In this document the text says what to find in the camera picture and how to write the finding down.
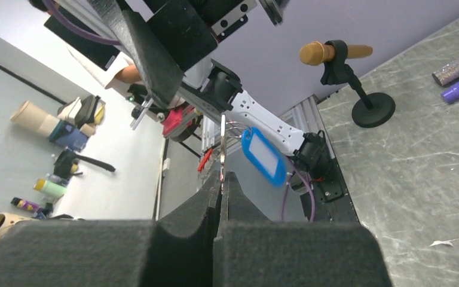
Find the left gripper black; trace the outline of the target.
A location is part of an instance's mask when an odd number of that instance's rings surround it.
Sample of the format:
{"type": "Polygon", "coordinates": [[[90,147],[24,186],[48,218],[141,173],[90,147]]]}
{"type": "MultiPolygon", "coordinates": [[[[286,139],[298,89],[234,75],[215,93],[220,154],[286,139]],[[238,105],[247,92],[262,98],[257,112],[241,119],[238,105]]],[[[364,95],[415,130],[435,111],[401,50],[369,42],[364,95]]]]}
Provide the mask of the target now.
{"type": "Polygon", "coordinates": [[[146,0],[146,22],[126,1],[88,1],[125,48],[155,104],[168,108],[187,71],[248,22],[261,6],[272,24],[283,21],[287,1],[146,0]]]}

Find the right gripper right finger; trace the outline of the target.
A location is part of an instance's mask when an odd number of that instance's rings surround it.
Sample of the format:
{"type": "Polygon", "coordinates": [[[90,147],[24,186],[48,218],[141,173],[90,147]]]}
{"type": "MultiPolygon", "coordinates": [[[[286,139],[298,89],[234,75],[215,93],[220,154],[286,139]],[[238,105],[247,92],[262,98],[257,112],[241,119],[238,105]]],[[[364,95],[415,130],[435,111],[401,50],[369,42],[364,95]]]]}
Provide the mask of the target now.
{"type": "Polygon", "coordinates": [[[214,286],[391,286],[381,248],[352,223],[272,222],[225,175],[214,286]]]}

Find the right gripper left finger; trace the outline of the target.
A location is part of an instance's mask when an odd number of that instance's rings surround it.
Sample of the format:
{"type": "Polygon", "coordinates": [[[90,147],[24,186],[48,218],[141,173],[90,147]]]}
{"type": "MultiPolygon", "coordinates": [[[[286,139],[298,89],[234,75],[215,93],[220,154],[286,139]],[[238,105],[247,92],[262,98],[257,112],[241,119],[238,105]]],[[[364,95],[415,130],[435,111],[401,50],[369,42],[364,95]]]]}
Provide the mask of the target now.
{"type": "Polygon", "coordinates": [[[0,243],[0,286],[210,286],[221,179],[159,221],[19,223],[0,243]]]}

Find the blue key tag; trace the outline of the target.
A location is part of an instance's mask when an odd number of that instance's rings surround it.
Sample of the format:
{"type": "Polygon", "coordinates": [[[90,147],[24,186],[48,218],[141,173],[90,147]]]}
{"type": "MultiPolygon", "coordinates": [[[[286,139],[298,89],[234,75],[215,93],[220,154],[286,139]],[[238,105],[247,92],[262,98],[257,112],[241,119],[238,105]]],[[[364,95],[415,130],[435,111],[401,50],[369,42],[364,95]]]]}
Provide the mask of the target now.
{"type": "Polygon", "coordinates": [[[245,157],[271,185],[284,184],[287,168],[283,155],[258,128],[245,129],[240,142],[245,157]]]}

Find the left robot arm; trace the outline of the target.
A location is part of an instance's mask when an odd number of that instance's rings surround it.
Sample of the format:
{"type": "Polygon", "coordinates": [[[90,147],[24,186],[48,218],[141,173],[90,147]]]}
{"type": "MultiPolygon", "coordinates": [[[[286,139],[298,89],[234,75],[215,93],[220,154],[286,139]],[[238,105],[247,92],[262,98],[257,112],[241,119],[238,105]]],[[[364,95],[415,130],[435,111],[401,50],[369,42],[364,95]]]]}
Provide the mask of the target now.
{"type": "Polygon", "coordinates": [[[146,1],[145,20],[126,1],[90,1],[137,66],[149,96],[164,108],[184,97],[213,121],[229,119],[249,126],[242,144],[258,169],[277,176],[266,154],[287,157],[314,179],[335,170],[323,132],[304,132],[261,106],[230,69],[210,55],[247,22],[255,1],[146,1]]]}

